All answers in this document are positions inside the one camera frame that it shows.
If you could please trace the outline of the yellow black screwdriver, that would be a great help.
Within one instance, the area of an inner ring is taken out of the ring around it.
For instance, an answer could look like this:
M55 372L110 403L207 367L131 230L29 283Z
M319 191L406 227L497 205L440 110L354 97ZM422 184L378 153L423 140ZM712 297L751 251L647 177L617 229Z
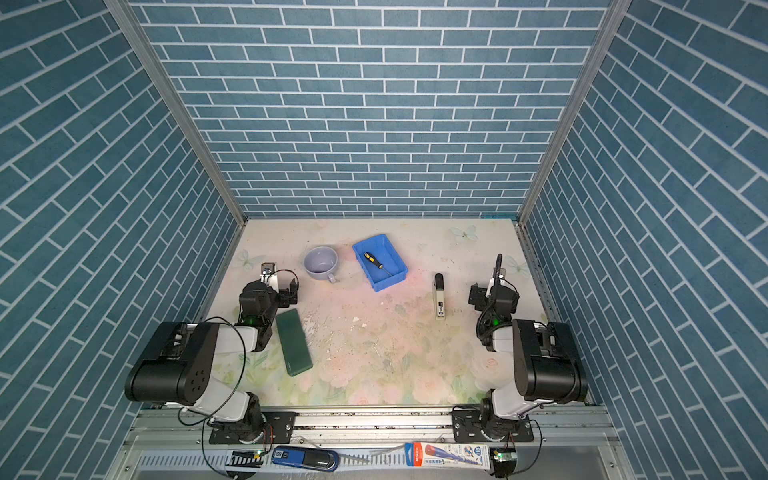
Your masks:
M376 270L381 271L384 275L389 277L393 275L393 263L389 257L382 257L381 255L376 255L369 251L365 251L363 256Z

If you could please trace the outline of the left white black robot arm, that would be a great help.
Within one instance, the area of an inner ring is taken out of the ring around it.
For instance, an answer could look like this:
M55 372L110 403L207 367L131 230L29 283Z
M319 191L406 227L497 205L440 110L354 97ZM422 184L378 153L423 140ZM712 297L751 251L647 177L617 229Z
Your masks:
M212 445L288 443L296 415L266 413L256 394L240 389L248 355L267 347L278 311L298 303L300 281L281 287L281 272L262 265L260 278L239 295L235 322L215 316L161 323L128 374L127 399L187 408L200 418L183 424L210 429L203 439Z

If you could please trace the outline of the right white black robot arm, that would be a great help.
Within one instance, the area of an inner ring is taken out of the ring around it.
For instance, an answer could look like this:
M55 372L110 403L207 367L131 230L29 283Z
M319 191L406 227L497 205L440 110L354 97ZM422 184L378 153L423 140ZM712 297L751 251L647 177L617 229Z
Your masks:
M588 375L570 326L517 318L519 300L501 254L489 283L470 287L468 303L480 313L476 338L486 350L513 357L512 381L489 389L479 405L480 432L490 441L525 438L532 411L583 402L588 394Z

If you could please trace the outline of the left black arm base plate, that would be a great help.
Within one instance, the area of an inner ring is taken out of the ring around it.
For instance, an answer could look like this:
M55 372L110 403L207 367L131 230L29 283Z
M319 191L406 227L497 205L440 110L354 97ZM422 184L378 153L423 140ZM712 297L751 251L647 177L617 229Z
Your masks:
M246 415L237 422L218 422L209 424L212 433L209 443L212 445L251 445L287 444L291 440L296 414L290 411L261 412L259 415Z

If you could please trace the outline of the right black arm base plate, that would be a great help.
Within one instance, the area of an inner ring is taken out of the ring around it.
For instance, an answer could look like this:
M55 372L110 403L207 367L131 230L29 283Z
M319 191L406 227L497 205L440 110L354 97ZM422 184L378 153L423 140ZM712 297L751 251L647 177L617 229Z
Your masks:
M528 443L534 440L528 421L500 419L476 408L453 409L451 425L456 443Z

